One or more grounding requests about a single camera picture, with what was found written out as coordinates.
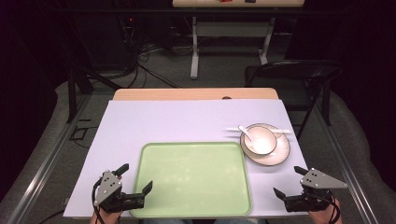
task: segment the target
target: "saucer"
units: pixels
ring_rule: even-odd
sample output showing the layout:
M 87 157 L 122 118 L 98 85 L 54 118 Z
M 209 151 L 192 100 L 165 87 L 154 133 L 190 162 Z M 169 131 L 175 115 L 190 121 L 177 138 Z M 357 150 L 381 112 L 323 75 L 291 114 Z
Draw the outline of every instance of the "saucer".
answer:
M 258 126 L 267 129 L 277 129 L 277 127 L 265 123 L 252 124 L 248 126 L 247 129 Z M 274 151 L 267 155 L 258 155 L 250 151 L 245 145 L 245 138 L 243 137 L 243 134 L 241 134 L 240 137 L 242 150 L 251 160 L 257 162 L 258 164 L 268 166 L 278 165 L 288 158 L 290 154 L 290 143 L 289 139 L 286 137 L 285 134 L 274 133 L 274 135 L 276 136 L 276 148 L 274 149 Z

